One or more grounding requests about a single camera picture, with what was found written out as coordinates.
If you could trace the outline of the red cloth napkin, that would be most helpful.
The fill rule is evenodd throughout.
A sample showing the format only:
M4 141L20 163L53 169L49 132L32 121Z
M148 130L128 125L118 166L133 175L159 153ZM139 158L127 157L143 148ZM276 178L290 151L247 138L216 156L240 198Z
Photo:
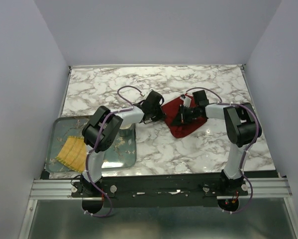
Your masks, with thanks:
M164 122L175 138L183 138L207 122L204 106L209 103L205 91L194 92L192 96L181 95L162 106Z

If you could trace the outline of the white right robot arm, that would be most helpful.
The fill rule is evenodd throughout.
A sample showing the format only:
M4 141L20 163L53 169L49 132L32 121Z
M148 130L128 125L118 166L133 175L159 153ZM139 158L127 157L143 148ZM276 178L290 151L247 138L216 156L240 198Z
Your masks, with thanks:
M190 125L199 118L218 119L225 122L226 134L231 142L228 161L221 172L218 188L224 195L230 195L240 188L244 181L244 165L248 150L261 136L262 129L250 103L210 103L207 88L199 87L193 92L195 107L190 107L188 97L181 95L183 104L172 120L172 126Z

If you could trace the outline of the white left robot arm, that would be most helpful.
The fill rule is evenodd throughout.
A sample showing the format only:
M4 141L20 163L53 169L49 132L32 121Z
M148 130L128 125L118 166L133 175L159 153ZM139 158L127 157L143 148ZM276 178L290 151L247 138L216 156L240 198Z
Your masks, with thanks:
M111 147L119 131L136 123L162 120L165 117L162 111L163 103L163 96L151 90L144 100L131 104L129 108L111 111L101 106L91 116L82 130L87 154L80 180L83 191L88 196L96 196L99 192L105 194L98 181L102 178L105 151Z

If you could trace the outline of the white cup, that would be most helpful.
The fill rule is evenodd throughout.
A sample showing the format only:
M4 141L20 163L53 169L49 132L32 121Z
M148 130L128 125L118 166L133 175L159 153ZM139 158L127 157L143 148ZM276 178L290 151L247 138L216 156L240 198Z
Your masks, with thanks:
M121 137L127 137L127 136L130 136L133 132L133 124L127 124L127 125L124 125L123 127L121 127L119 129L119 135Z

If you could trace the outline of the floral metal tray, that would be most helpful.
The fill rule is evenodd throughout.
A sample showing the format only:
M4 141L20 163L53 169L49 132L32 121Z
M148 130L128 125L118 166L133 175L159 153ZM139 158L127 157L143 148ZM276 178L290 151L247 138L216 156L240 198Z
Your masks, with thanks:
M74 172L62 163L56 156L69 136L82 137L82 129L89 121L90 116L62 117L55 120L49 141L45 170L49 173ZM128 168L136 162L136 131L130 136L121 137L117 134L111 147L105 152L102 164L103 171Z

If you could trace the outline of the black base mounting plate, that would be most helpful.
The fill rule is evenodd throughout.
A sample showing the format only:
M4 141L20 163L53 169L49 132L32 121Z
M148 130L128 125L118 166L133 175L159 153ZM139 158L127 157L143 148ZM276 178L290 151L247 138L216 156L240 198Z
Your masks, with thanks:
M84 214L106 218L121 208L221 207L234 213L239 197L248 195L244 177L221 173L103 177L91 183L83 176L67 181L69 199L80 199Z

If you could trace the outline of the yellow woven coaster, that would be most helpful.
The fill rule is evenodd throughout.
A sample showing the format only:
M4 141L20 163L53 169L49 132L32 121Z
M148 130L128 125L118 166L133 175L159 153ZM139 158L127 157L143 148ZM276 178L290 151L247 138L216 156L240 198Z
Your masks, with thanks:
M82 137L69 136L56 159L69 169L82 173L85 170L87 147Z

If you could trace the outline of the aluminium frame rail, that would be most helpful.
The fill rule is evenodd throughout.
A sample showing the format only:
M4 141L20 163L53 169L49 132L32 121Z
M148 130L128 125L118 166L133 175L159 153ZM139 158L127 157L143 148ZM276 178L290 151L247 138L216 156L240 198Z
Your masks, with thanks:
M286 178L250 178L248 192L253 187L253 198L288 198L293 194ZM72 197L71 180L34 180L31 200L101 200L101 197Z

